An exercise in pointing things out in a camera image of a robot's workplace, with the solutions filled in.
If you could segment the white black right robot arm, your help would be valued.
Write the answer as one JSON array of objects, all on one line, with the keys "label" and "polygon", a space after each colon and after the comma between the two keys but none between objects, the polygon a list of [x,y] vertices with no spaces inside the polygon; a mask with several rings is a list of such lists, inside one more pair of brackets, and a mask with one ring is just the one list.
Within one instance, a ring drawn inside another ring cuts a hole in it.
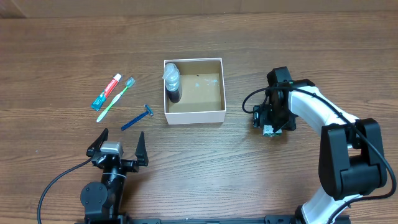
[{"label": "white black right robot arm", "polygon": [[371,193],[393,176],[379,124],[344,112],[310,80],[293,80],[287,67],[271,70],[267,81],[265,100],[251,111],[254,127],[277,136],[295,130],[296,118],[302,118],[320,136],[321,186],[293,215],[267,215],[265,223],[349,223],[342,211],[373,199]]}]

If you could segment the clear bottle with dark liquid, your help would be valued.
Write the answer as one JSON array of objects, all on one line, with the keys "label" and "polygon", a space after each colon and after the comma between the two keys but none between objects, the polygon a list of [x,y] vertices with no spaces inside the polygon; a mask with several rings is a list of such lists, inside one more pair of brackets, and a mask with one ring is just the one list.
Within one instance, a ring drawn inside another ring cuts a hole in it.
[{"label": "clear bottle with dark liquid", "polygon": [[180,81],[180,72],[174,63],[165,65],[162,76],[165,82],[166,92],[172,103],[178,103],[182,96],[182,84]]}]

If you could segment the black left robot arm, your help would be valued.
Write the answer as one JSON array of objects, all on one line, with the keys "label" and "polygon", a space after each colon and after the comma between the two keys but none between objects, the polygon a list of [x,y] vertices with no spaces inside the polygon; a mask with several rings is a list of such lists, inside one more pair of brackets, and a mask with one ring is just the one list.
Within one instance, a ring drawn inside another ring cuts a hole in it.
[{"label": "black left robot arm", "polygon": [[99,182],[90,182],[81,191],[80,200],[85,208],[85,223],[132,223],[127,213],[120,212],[124,183],[128,172],[139,172],[148,166],[145,135],[140,133],[136,159],[123,159],[123,147],[119,141],[108,140],[108,129],[88,147],[86,155],[93,166],[103,173]]}]

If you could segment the white cardboard box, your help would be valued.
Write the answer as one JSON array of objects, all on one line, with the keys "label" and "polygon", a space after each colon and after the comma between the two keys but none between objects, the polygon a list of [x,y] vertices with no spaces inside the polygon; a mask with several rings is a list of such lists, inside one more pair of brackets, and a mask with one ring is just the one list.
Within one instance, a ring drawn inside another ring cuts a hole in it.
[{"label": "white cardboard box", "polygon": [[164,88],[164,115],[169,125],[222,123],[226,115],[226,93],[221,58],[165,60],[180,72],[182,97],[173,103]]}]

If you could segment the green white soap packet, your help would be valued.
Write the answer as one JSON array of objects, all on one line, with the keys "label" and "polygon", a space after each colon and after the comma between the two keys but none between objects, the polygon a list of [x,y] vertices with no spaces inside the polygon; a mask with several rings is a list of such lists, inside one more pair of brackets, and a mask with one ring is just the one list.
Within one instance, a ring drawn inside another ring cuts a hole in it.
[{"label": "green white soap packet", "polygon": [[282,135],[282,130],[279,129],[274,131],[274,128],[271,125],[265,124],[262,129],[262,135],[266,137],[280,136]]}]

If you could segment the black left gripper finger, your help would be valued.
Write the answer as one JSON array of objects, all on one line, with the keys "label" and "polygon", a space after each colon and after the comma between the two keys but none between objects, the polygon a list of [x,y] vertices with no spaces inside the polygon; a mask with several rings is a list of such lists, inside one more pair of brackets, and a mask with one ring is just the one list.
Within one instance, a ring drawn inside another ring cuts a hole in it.
[{"label": "black left gripper finger", "polygon": [[146,151],[145,134],[143,131],[140,133],[139,136],[135,156],[137,157],[138,166],[148,166],[149,159]]},{"label": "black left gripper finger", "polygon": [[105,128],[100,136],[86,150],[86,155],[88,157],[93,157],[96,152],[100,152],[101,146],[108,140],[108,134],[109,130]]}]

